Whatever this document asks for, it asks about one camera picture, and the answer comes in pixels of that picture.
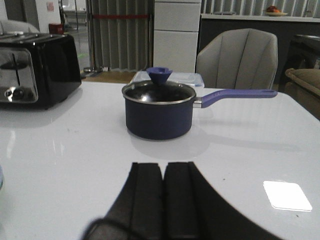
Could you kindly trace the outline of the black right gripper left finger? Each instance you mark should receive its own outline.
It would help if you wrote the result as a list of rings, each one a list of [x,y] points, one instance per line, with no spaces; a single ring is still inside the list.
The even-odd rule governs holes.
[[[161,240],[163,180],[156,163],[132,163],[107,214],[92,221],[84,240]]]

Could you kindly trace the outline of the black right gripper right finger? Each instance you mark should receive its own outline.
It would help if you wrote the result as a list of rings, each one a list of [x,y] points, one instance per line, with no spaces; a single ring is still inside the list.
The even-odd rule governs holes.
[[[164,174],[168,240],[276,240],[231,206],[193,162],[171,162]]]

